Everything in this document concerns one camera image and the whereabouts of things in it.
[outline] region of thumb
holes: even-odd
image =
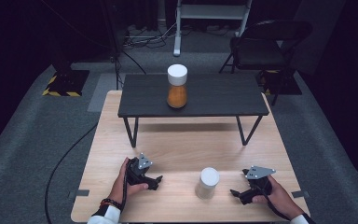
[[[148,188],[149,188],[149,186],[147,184],[132,185],[132,186],[128,187],[127,194],[132,195],[132,194],[135,194],[135,193],[137,193],[139,191],[142,191],[142,190],[148,189]]]
[[[252,203],[268,203],[263,195],[256,195],[252,198]]]

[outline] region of human hand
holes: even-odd
[[[279,184],[271,175],[268,176],[268,180],[272,186],[271,194],[268,196],[269,200],[280,213],[287,216],[290,220],[304,213],[304,211],[292,200],[281,184]],[[252,202],[268,203],[264,195],[254,196]]]
[[[124,185],[124,175],[126,174],[127,163],[129,162],[129,158],[124,160],[123,164],[121,165],[120,172],[118,174],[115,183],[113,184],[112,190],[108,196],[109,199],[117,202],[123,203],[123,185]],[[137,184],[137,185],[130,185],[127,184],[127,196],[133,195],[141,190],[148,189],[147,184]]]

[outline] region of finger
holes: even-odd
[[[252,198],[252,203],[268,203],[268,201],[263,195],[256,195]]]
[[[277,188],[277,186],[279,186],[280,184],[278,183],[278,181],[276,181],[274,179],[274,177],[272,177],[271,175],[268,175],[268,180],[271,183],[271,186],[273,189]]]
[[[135,194],[139,191],[148,189],[149,186],[147,184],[137,184],[137,185],[129,185],[127,190],[127,195]]]
[[[118,174],[120,176],[120,178],[124,178],[124,174],[126,174],[127,163],[129,162],[129,160],[130,159],[128,157],[126,157],[123,164],[121,164],[120,173]]]

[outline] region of white lid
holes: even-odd
[[[173,64],[168,68],[168,81],[174,86],[186,83],[187,68],[181,64]]]
[[[202,170],[201,172],[201,183],[203,184],[203,187],[206,189],[212,189],[214,186],[219,183],[220,175],[219,173],[212,167],[207,167]]]

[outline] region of white shelf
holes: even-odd
[[[177,0],[176,7],[176,35],[173,47],[173,56],[180,55],[181,46],[181,19],[218,19],[218,20],[241,20],[241,28],[238,35],[245,29],[248,20],[252,0],[243,0],[245,5],[182,5],[182,0]]]
[[[182,19],[242,20],[245,6],[182,5]]]

